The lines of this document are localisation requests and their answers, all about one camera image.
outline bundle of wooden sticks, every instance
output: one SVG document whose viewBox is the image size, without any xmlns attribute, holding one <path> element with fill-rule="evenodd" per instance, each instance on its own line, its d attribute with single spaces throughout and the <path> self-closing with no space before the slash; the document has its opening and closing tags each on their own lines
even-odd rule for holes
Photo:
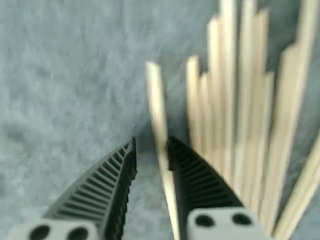
<svg viewBox="0 0 320 240">
<path fill-rule="evenodd" d="M 259 219 L 265 234 L 275 240 L 289 239 L 320 183 L 319 135 L 276 223 L 318 9 L 319 0 L 301 1 L 296 40 L 281 54 L 276 90 L 274 72 L 266 72 L 269 11 L 258 11 L 255 0 L 242 2 L 239 37 L 236 0 L 220 0 L 220 15 L 214 16 L 207 28 L 208 72 L 200 74 L 196 55 L 186 63 L 192 147 L 224 177 Z M 146 78 L 163 186 L 174 239 L 178 240 L 175 189 L 165 150 L 167 123 L 160 67 L 148 62 Z"/>
</svg>

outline wooden skewer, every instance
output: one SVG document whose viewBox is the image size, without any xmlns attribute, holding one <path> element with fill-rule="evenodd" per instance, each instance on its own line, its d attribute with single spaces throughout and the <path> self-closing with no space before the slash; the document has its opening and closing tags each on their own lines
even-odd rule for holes
<svg viewBox="0 0 320 240">
<path fill-rule="evenodd" d="M 188 59 L 186 64 L 187 80 L 187 111 L 189 121 L 189 133 L 191 145 L 198 154 L 201 154 L 201 117 L 200 117 L 200 81 L 199 58 L 194 55 Z"/>
<path fill-rule="evenodd" d="M 148 101 L 151 113 L 151 123 L 155 136 L 159 167 L 162 176 L 163 188 L 168 206 L 173 237 L 174 240 L 180 240 L 174 178 L 173 173 L 169 171 L 168 168 L 169 163 L 166 151 L 168 131 L 161 69 L 155 63 L 147 62 L 145 64 L 145 70 L 148 87 Z"/>
<path fill-rule="evenodd" d="M 287 87 L 291 87 L 289 91 L 292 95 L 287 99 L 287 106 L 289 107 L 285 109 L 283 114 L 279 114 L 279 119 L 281 120 L 281 124 L 279 125 L 281 128 L 278 128 L 278 131 L 281 132 L 281 135 L 279 138 L 280 142 L 278 142 L 279 144 L 277 145 L 278 152 L 276 153 L 276 156 L 272 156 L 272 159 L 269 159 L 269 167 L 265 181 L 266 183 L 275 183 L 274 186 L 276 186 L 276 189 L 270 191 L 272 199 L 269 208 L 267 209 L 270 212 L 270 215 L 268 216 L 265 225 L 267 234 L 271 234 L 274 228 L 279 201 L 285 183 L 285 175 L 295 130 L 298 124 L 298 116 L 303 100 L 303 93 L 306 86 L 314 39 L 317 31 L 318 9 L 319 0 L 304 0 L 302 2 L 297 30 L 296 64 L 291 69 L 294 82 L 291 85 L 287 85 Z"/>
<path fill-rule="evenodd" d="M 264 92 L 264 84 L 267 60 L 269 10 L 260 11 L 254 18 L 254 61 L 253 80 L 251 88 L 250 118 L 247 139 L 246 157 L 244 161 L 244 173 L 242 184 L 242 200 L 250 208 L 252 186 L 257 157 L 256 142 L 260 138 L 261 132 L 261 100 Z"/>
<path fill-rule="evenodd" d="M 222 33 L 222 68 L 224 102 L 224 158 L 222 172 L 224 180 L 231 184 L 235 122 L 235 78 L 236 78 L 236 41 L 237 7 L 235 0 L 220 0 Z"/>
<path fill-rule="evenodd" d="M 212 166 L 218 173 L 222 173 L 222 152 L 224 142 L 224 112 L 223 112 L 223 83 L 222 83 L 222 35 L 220 19 L 213 17 L 207 27 L 207 42 L 208 42 L 208 65 L 209 75 L 211 80 L 211 102 L 213 121 L 213 147 Z"/>
<path fill-rule="evenodd" d="M 313 145 L 299 180 L 274 231 L 275 240 L 288 240 L 320 184 L 320 133 Z"/>
<path fill-rule="evenodd" d="M 261 185 L 263 184 L 263 173 L 265 161 L 267 159 L 268 138 L 271 124 L 271 110 L 274 96 L 274 81 L 275 73 L 268 72 L 264 76 L 264 86 L 261 98 L 261 115 L 260 115 L 260 136 L 257 139 L 256 158 L 252 178 L 252 193 L 250 199 L 249 209 L 253 214 L 258 216 Z"/>
<path fill-rule="evenodd" d="M 242 19 L 240 28 L 239 49 L 239 84 L 237 97 L 237 128 L 235 140 L 235 159 L 233 172 L 233 190 L 238 196 L 242 193 L 243 166 L 246 154 L 246 144 L 249 131 L 249 113 L 251 103 L 251 88 L 253 80 L 254 57 L 254 16 L 255 1 L 242 2 Z"/>
<path fill-rule="evenodd" d="M 200 92 L 202 96 L 202 135 L 203 156 L 209 165 L 212 164 L 212 153 L 214 147 L 213 115 L 210 102 L 210 78 L 207 72 L 203 73 L 200 80 Z"/>
</svg>

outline screw hole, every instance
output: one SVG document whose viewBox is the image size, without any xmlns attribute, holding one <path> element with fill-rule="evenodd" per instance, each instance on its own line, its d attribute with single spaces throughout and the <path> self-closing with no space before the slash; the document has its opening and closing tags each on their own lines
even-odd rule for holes
<svg viewBox="0 0 320 240">
<path fill-rule="evenodd" d="M 86 240 L 87 237 L 88 230 L 84 227 L 77 227 L 68 234 L 67 240 Z"/>
<path fill-rule="evenodd" d="M 232 220 L 237 225 L 251 225 L 252 221 L 249 217 L 242 213 L 233 215 Z"/>
<path fill-rule="evenodd" d="M 198 225 L 198 226 L 201 226 L 201 227 L 212 227 L 213 225 L 215 225 L 215 222 L 214 220 L 207 216 L 207 215 L 199 215 L 196 217 L 195 219 L 195 223 Z"/>
<path fill-rule="evenodd" d="M 49 235 L 50 227 L 48 225 L 40 225 L 30 233 L 30 240 L 44 240 Z"/>
</svg>

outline gray fabric surface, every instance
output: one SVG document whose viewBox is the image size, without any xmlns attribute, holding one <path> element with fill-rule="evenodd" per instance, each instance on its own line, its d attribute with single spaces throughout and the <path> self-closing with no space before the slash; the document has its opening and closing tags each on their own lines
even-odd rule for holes
<svg viewBox="0 0 320 240">
<path fill-rule="evenodd" d="M 271 7 L 269 68 L 294 39 L 299 1 Z M 144 62 L 162 67 L 169 133 L 187 141 L 185 62 L 206 62 L 217 0 L 0 1 L 0 238 L 36 220 L 98 158 L 137 136 L 123 239 L 171 240 Z M 282 206 L 320 127 L 316 41 Z M 320 192 L 293 240 L 319 239 Z"/>
</svg>

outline black rubber pad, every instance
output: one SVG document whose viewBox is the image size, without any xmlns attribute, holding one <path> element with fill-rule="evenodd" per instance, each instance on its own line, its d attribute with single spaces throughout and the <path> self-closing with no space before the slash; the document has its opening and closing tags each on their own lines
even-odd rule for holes
<svg viewBox="0 0 320 240">
<path fill-rule="evenodd" d="M 173 171 L 180 237 L 187 239 L 190 211 L 243 207 L 223 178 L 192 148 L 171 136 L 167 141 L 169 169 Z"/>
<path fill-rule="evenodd" d="M 136 173 L 136 142 L 133 139 L 84 173 L 43 217 L 88 220 L 95 223 L 101 239 L 120 240 L 129 187 Z"/>
</svg>

